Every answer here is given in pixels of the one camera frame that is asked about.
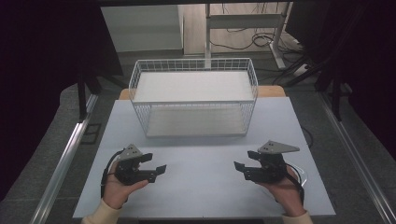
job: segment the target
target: hand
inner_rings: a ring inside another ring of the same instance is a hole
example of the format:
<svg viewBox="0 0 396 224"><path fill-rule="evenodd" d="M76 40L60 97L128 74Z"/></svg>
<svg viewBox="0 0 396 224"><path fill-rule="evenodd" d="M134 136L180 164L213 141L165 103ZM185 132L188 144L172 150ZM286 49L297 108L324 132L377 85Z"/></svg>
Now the hand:
<svg viewBox="0 0 396 224"><path fill-rule="evenodd" d="M128 199L128 196L134 192L135 190L142 189L149 182L147 180L143 180L137 182L131 186L123 185L115 176L118 162L114 161L111 165L111 169L109 175L107 176L107 182L105 186L105 194L103 196L103 201L114 209L121 209L122 205Z"/></svg>
<svg viewBox="0 0 396 224"><path fill-rule="evenodd" d="M291 176L296 178L296 174L288 166L288 172ZM306 213L306 210L301 203L300 195L297 188L286 177L280 182L274 184L256 183L266 187L275 197L275 199L285 209L286 216L299 217Z"/></svg>

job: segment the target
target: wire basket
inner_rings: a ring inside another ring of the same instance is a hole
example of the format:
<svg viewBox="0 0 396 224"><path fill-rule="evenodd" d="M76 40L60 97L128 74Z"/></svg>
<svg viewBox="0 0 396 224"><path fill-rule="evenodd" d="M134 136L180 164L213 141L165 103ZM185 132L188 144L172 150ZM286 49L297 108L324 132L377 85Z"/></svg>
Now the wire basket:
<svg viewBox="0 0 396 224"><path fill-rule="evenodd" d="M141 60L129 84L147 137L246 135L257 92L250 59Z"/></svg>

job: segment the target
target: white table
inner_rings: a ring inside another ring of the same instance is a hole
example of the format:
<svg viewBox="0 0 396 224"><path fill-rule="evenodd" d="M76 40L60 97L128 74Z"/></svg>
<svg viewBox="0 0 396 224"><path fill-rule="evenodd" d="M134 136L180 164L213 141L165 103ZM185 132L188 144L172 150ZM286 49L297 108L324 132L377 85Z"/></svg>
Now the white table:
<svg viewBox="0 0 396 224"><path fill-rule="evenodd" d="M116 101L73 217L84 217L95 210L100 202L100 180L108 160L131 143L143 153L153 153L152 161L141 164L142 170L164 164L167 169L155 183L129 197L121 217L279 217L283 210L267 190L246 181L233 166L234 161L260 166L248 158L247 152L268 140L300 148L298 152L284 154L284 158L307 173L304 207L312 216L335 215L290 99L268 97L257 100L244 137L148 139L131 102Z"/></svg>

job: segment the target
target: floor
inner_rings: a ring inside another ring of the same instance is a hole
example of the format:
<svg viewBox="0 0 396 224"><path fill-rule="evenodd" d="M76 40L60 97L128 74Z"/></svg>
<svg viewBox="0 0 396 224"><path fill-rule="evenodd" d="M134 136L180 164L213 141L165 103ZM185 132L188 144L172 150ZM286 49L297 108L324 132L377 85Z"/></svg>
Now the floor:
<svg viewBox="0 0 396 224"><path fill-rule="evenodd" d="M300 55L290 53L286 48L298 51L300 46L293 42L287 34L283 34L282 38L286 42L283 45L286 64L288 66L293 65L293 62L297 61ZM246 42L234 43L235 45L240 44L240 46L246 44ZM202 57L202 54L195 52L182 55L181 52L175 50L121 53L119 56L124 77L117 77L117 79L128 83L134 63L138 59L190 58ZM284 74L277 70L268 47L261 48L260 51L214 51L213 57L251 58L260 85L282 84L293 78L293 74ZM303 127L307 144L311 146L311 153L337 214L335 217L313 217L314 222L384 223L368 194L367 188L362 184L361 177L351 162L345 146L323 109L319 93L313 87L315 81L316 77L311 77L293 87L285 88L285 92L291 99L297 118ZM103 91L99 95L89 127L91 133L96 134L84 134L46 223L79 223L79 220L73 220L71 216L91 169L113 102L118 99L122 90L120 86L104 78L100 78L100 82ZM342 98L340 109L343 125L346 127L350 138L354 141L377 184L384 191L390 206L396 208L395 160L355 114L353 108L347 102L347 97ZM28 223L31 220L77 120L77 87L71 86L62 93L61 106L35 155L26 165L7 197L0 202L0 223ZM278 218L265 219L264 222L281 223ZM130 220L120 220L120 223L131 222ZM246 222L224 221L223 223Z"/></svg>

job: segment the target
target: aluminum rail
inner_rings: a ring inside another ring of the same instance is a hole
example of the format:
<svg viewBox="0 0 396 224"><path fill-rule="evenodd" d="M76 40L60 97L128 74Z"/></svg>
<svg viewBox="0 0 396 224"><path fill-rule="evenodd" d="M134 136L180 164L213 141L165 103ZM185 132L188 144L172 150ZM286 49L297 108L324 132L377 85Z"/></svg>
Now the aluminum rail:
<svg viewBox="0 0 396 224"><path fill-rule="evenodd" d="M343 123L341 121L338 121L338 119L333 114L332 110L329 107L330 102L325 94L326 93L324 92L319 94L322 106L326 110L330 122L332 123L335 131L340 137L346 153L351 159L353 165L355 166L359 176L361 177L361 181L363 182L370 197L372 198L375 207L379 212L379 215L384 220L384 223L396 223L396 216L392 208L390 207L387 197L385 196L381 187L375 181L375 178L371 174L369 168L366 166L363 158L361 157L361 154L359 153L352 139L349 137L349 134L347 133L347 130L345 129Z"/></svg>
<svg viewBox="0 0 396 224"><path fill-rule="evenodd" d="M53 172L52 177L47 185L47 188L44 191L43 196L41 197L40 203L38 204L35 213L29 223L39 224L46 222L53 203L55 202L56 196L58 195L59 189L64 182L64 178L66 177L70 164L76 154L82 135L84 134L88 122L90 121L97 98L97 95L91 95L88 99L87 117L81 123L78 123L76 125L64 149L64 153L59 160L58 165L56 166L55 171Z"/></svg>

